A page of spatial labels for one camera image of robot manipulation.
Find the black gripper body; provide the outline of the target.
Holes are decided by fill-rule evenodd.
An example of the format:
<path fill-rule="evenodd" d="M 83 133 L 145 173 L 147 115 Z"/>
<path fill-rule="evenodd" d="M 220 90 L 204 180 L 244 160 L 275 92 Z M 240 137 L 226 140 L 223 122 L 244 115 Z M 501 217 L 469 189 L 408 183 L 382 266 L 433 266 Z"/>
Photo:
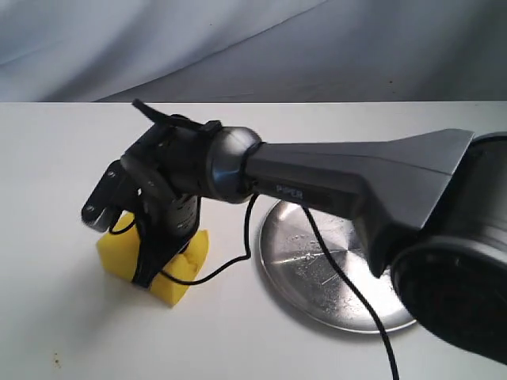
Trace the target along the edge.
<path fill-rule="evenodd" d="M 144 252 L 180 252 L 200 226 L 201 197 L 209 193 L 207 154 L 216 122 L 150 114 L 153 125 L 120 158 L 141 190 L 135 223 Z"/>

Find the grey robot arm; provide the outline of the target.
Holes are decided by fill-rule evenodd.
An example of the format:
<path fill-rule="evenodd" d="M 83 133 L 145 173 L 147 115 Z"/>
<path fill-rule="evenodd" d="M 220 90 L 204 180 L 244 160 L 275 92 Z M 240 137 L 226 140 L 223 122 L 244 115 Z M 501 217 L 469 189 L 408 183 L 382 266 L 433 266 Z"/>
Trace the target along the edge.
<path fill-rule="evenodd" d="M 446 129 L 383 142 L 267 143 L 169 116 L 121 165 L 162 206 L 271 196 L 348 219 L 370 272 L 429 332 L 506 361 L 506 135 Z"/>

